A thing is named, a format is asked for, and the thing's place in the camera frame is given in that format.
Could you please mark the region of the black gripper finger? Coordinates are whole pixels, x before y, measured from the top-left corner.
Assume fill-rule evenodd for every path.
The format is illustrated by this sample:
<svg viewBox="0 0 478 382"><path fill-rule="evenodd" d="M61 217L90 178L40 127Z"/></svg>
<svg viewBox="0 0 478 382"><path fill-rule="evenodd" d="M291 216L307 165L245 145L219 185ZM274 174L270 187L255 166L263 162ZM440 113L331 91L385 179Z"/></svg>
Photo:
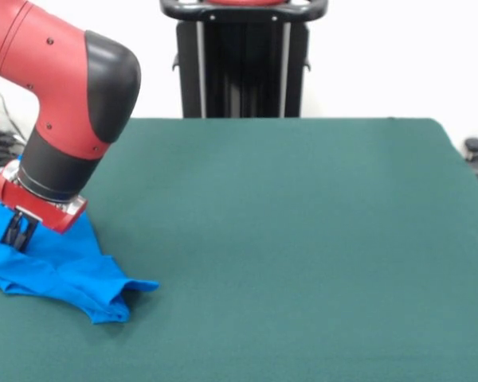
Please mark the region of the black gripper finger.
<svg viewBox="0 0 478 382"><path fill-rule="evenodd" d="M15 240L15 248L19 252L24 252L27 249L38 226L38 221L34 218L28 218L25 221L27 222L26 227L18 232Z"/></svg>
<svg viewBox="0 0 478 382"><path fill-rule="evenodd" d="M21 245L22 244L22 213L15 212L0 240L5 245Z"/></svg>

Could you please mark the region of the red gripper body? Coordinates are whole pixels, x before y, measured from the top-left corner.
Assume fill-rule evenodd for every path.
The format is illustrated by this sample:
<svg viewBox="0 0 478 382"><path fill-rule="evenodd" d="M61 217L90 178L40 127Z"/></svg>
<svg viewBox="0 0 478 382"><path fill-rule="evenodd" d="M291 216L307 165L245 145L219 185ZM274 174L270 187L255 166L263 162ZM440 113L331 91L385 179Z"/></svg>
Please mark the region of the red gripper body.
<svg viewBox="0 0 478 382"><path fill-rule="evenodd" d="M9 209L25 212L44 227L60 234L76 223L88 204L81 196L69 203L41 199L19 185L6 171L0 173L0 202Z"/></svg>

